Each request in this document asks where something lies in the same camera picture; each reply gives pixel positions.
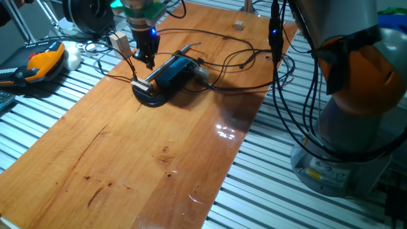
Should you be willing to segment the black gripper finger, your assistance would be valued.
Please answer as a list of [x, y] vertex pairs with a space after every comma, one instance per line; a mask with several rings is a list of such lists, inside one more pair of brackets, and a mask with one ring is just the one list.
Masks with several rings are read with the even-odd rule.
[[134, 59], [143, 62], [146, 65], [147, 69], [151, 69], [151, 58], [146, 55], [141, 49], [136, 49], [132, 56]]
[[158, 48], [155, 46], [152, 46], [149, 48], [148, 51], [148, 69], [152, 70], [155, 66], [155, 56], [156, 53], [158, 52]]

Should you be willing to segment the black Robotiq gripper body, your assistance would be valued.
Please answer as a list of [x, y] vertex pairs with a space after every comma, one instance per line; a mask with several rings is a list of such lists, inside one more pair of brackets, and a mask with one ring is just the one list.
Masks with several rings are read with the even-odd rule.
[[137, 48], [142, 53], [156, 53], [158, 51], [160, 36], [157, 35], [155, 28], [144, 31], [132, 30], [132, 36], [137, 43]]

